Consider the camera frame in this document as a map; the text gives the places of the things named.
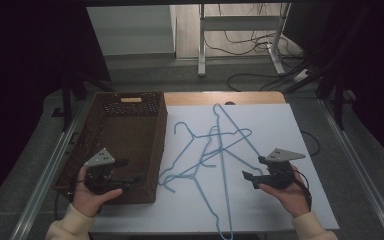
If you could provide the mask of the white desk frame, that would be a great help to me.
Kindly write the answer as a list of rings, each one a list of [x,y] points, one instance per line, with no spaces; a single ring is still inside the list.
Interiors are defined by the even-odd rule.
[[[284,29],[289,3],[280,7],[278,15],[267,16],[206,16],[205,5],[199,5],[199,52],[198,76],[206,74],[205,33],[214,31],[273,31],[274,38],[267,43],[267,51],[278,75],[284,75],[285,70],[278,56],[278,44]]]

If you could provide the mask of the metal rail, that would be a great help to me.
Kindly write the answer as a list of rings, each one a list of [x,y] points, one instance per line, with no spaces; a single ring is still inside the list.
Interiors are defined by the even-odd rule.
[[[381,195],[372,178],[369,176],[354,146],[348,138],[346,131],[341,130],[339,125],[336,123],[329,101],[320,99],[318,100],[318,104],[384,229],[384,197]]]
[[[61,134],[48,162],[42,171],[27,204],[16,223],[9,240],[27,240],[28,235],[34,225],[39,214],[39,210],[45,200],[45,197],[51,187],[52,181],[57,170],[62,164],[65,151],[69,145],[69,141],[74,134],[79,123],[79,117],[83,111],[83,106],[79,105],[73,113],[73,120],[68,128]]]

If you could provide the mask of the person's right hand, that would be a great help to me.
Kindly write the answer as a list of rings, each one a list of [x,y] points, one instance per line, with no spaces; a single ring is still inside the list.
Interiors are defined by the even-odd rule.
[[[298,218],[311,212],[304,191],[296,183],[282,190],[265,184],[259,184],[259,188],[263,192],[275,197],[293,218]]]

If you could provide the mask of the dark curtain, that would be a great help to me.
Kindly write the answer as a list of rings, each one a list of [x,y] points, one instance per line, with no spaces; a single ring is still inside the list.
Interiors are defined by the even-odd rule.
[[[284,35],[323,71],[316,93],[350,90],[353,110],[384,147],[384,0],[300,0]]]
[[[87,7],[73,0],[0,0],[0,186],[67,79],[108,81]]]

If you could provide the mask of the brown wicker basket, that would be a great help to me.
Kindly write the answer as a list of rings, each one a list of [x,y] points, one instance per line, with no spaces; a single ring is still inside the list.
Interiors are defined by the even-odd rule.
[[[164,152],[167,116],[162,92],[96,94],[53,189],[69,198],[80,167],[106,148],[115,161],[129,159],[128,166],[113,171],[112,178],[116,182],[144,177],[140,184],[122,184],[123,194],[110,203],[153,203]]]

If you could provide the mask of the wooden table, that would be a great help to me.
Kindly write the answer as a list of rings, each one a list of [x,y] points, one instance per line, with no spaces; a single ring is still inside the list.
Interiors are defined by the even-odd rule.
[[[214,105],[233,102],[244,104],[285,104],[280,92],[165,92],[167,106]]]

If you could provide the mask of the white cabinet panel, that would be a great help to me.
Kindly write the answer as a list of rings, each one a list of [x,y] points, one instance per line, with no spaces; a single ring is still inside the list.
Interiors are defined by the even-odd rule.
[[[104,55],[175,52],[172,7],[88,7],[87,12]]]

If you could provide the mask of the person's left hand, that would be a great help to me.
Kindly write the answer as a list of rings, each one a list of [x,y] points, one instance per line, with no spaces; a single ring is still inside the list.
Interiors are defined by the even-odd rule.
[[[93,218],[98,213],[102,204],[119,197],[123,193],[123,190],[118,188],[104,194],[96,195],[84,184],[86,173],[87,167],[82,166],[78,172],[75,183],[72,205],[77,211],[86,217]]]

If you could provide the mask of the blue wire hanger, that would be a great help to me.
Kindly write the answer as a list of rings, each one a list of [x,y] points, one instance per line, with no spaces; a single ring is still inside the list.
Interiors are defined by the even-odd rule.
[[[215,104],[212,107],[213,114],[216,117],[216,136],[218,137],[218,154],[220,155],[220,164],[221,164],[221,172],[222,172],[222,179],[223,179],[223,188],[224,188],[224,194],[225,194],[225,202],[226,202],[226,210],[227,210],[227,219],[228,219],[228,226],[229,226],[229,234],[230,238],[227,239],[221,232],[219,228],[219,221],[216,221],[216,227],[217,230],[220,232],[219,235],[223,240],[234,240],[234,233],[233,233],[233,225],[232,225],[232,216],[231,216],[231,207],[230,207],[230,199],[229,199],[229,188],[228,188],[228,178],[227,178],[227,170],[226,170],[226,164],[225,164],[225,153],[228,153],[232,155],[236,160],[241,162],[242,164],[245,164],[249,168],[262,172],[261,169],[256,168],[250,164],[248,164],[245,160],[242,158],[237,157],[235,154],[231,153],[229,148],[230,146],[227,146],[224,144],[223,136],[224,135],[235,135],[237,133],[240,134],[240,138],[238,139],[238,142],[245,141],[249,147],[257,154],[260,155],[259,151],[254,147],[252,142],[249,140],[249,136],[252,134],[252,131],[250,129],[247,129],[248,134],[245,134],[243,129],[240,129],[236,122],[230,117],[230,115],[226,112],[226,110],[220,105]],[[221,129],[221,115],[224,114],[227,120],[230,122],[230,124],[234,127],[234,132],[223,132]]]
[[[185,122],[178,122],[174,126],[174,133],[177,133],[177,127],[179,125],[183,125],[191,136],[190,141],[182,148],[180,153],[172,162],[171,166],[167,169],[164,169],[159,174],[158,184],[160,186],[164,186],[171,192],[174,192],[168,186],[168,183],[173,181],[174,179],[192,179],[196,181],[196,175],[201,166],[207,168],[215,168],[214,164],[207,164],[207,161],[214,158],[215,156],[220,157],[220,161],[224,162],[224,153],[227,153],[235,160],[239,161],[243,165],[253,169],[253,166],[248,164],[244,159],[238,157],[236,154],[230,151],[230,148],[241,141],[248,141],[248,137],[252,134],[252,131],[249,128],[237,128],[234,132],[222,132],[220,130],[219,125],[213,126],[206,135],[195,135],[188,125]],[[240,138],[235,140],[229,145],[223,144],[223,137],[226,135],[240,135]],[[171,174],[171,171],[176,167],[176,164],[183,157],[183,155],[188,151],[190,146],[199,139],[205,139],[207,141],[205,147],[202,150],[202,153],[199,155],[199,159],[195,161],[194,165],[191,165],[189,168],[182,170],[179,173]]]
[[[202,199],[204,200],[204,202],[206,203],[208,210],[209,210],[210,213],[215,217],[215,226],[216,226],[216,221],[219,221],[219,228],[220,228],[220,217],[219,217],[219,215],[216,213],[216,211],[214,210],[214,208],[212,207],[212,205],[210,204],[207,195],[204,193],[204,190],[202,189],[201,184],[200,184],[199,181],[198,181],[197,175],[196,175],[196,181],[194,181],[194,180],[192,180],[192,179],[189,179],[189,180],[192,180],[192,181],[194,182],[195,186],[198,188],[199,194],[200,194],[200,196],[202,197]]]

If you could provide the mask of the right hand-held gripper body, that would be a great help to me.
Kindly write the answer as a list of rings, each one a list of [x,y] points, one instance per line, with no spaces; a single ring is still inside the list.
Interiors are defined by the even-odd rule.
[[[304,154],[275,148],[266,156],[268,175],[262,176],[262,183],[275,189],[282,190],[289,187],[295,179],[291,160],[303,159]]]

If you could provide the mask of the black stand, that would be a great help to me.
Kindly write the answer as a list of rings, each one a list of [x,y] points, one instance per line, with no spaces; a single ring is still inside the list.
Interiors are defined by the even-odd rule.
[[[327,99],[333,95],[333,119],[340,130],[344,130],[343,105],[347,101],[344,97],[346,78],[338,67],[329,66],[323,74],[322,80],[316,90],[319,99]]]
[[[68,129],[72,122],[71,94],[74,94],[77,100],[85,100],[88,96],[84,85],[85,82],[94,85],[104,92],[114,92],[113,88],[84,72],[65,72],[61,79],[63,105],[61,108],[55,108],[52,113],[53,117],[62,117],[64,119],[63,132]]]

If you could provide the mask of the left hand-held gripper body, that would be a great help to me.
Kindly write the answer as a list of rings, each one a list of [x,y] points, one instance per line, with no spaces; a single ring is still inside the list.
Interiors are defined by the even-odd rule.
[[[94,194],[101,195],[122,188],[122,183],[112,178],[115,158],[106,148],[93,155],[84,166],[87,168],[84,184]]]

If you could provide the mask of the white power strip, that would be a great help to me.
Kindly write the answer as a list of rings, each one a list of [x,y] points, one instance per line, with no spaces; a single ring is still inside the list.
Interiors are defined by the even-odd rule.
[[[302,81],[303,79],[305,79],[306,77],[308,77],[310,74],[311,74],[311,71],[310,71],[310,70],[308,70],[308,69],[303,69],[300,73],[298,73],[298,74],[293,78],[293,81],[294,81],[294,82],[300,82],[300,81]]]

